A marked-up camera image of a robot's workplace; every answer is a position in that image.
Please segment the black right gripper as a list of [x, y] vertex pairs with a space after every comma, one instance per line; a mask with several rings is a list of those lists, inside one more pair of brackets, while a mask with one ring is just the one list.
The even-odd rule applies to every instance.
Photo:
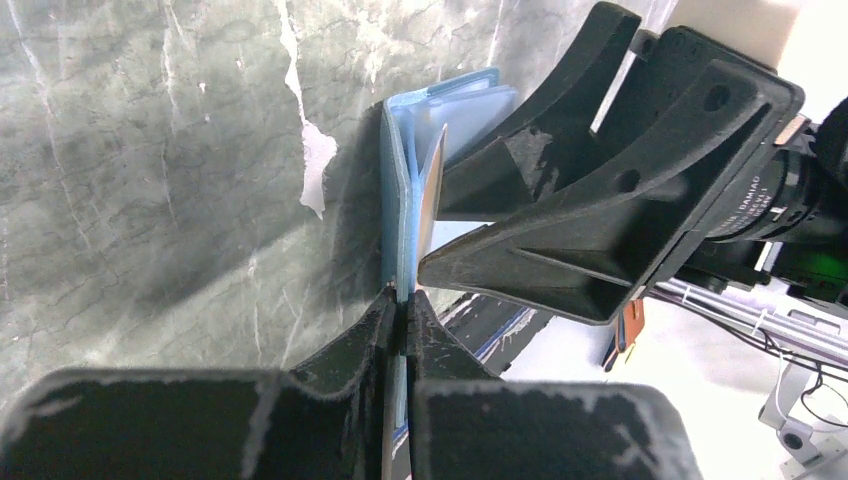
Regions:
[[847, 103], [772, 147], [799, 86], [689, 27], [640, 30], [631, 49], [601, 130], [616, 154], [427, 255], [419, 281], [587, 324], [677, 269], [716, 293], [778, 278], [794, 298], [846, 298]]

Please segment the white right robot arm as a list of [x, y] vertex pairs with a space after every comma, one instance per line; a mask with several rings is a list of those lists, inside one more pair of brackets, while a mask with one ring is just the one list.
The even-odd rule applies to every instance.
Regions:
[[[660, 34], [599, 2], [520, 105], [443, 104], [449, 162], [427, 187], [475, 229], [418, 253], [416, 286], [523, 305], [535, 321], [613, 327], [588, 377], [512, 381], [432, 327], [411, 372], [419, 479], [754, 479], [764, 449], [843, 479], [824, 373], [847, 377], [847, 39], [788, 35], [798, 2], [683, 1]], [[721, 466], [703, 461], [715, 445]]]

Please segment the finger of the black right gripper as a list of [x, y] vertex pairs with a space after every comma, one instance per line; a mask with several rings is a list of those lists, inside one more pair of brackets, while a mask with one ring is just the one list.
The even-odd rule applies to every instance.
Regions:
[[555, 190], [580, 149], [641, 23], [602, 1], [539, 87], [492, 132], [446, 165], [437, 217], [497, 222]]

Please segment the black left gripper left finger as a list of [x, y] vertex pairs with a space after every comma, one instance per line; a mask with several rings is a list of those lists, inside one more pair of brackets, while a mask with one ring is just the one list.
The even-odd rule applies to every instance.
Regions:
[[383, 289], [291, 370], [64, 369], [1, 430], [5, 479], [378, 479], [388, 346]]

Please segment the blue leather card holder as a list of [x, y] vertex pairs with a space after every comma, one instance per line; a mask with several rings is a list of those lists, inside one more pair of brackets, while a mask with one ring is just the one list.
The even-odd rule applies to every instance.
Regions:
[[407, 301], [416, 284], [425, 185], [517, 106], [517, 90], [496, 67], [466, 73], [384, 101], [380, 124], [381, 282]]

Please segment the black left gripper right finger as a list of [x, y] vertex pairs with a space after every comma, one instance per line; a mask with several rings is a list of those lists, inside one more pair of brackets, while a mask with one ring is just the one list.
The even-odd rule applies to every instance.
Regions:
[[439, 322], [407, 307], [408, 418], [416, 479], [698, 479], [677, 409], [638, 384], [516, 382], [492, 374]]

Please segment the gold credit card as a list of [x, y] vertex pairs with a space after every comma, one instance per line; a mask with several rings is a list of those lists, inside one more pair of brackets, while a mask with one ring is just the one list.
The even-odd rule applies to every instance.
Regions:
[[416, 246], [416, 263], [430, 251], [435, 218], [438, 213], [442, 176], [444, 170], [445, 144], [448, 125], [443, 124], [430, 141], [424, 164], [420, 171], [421, 195]]

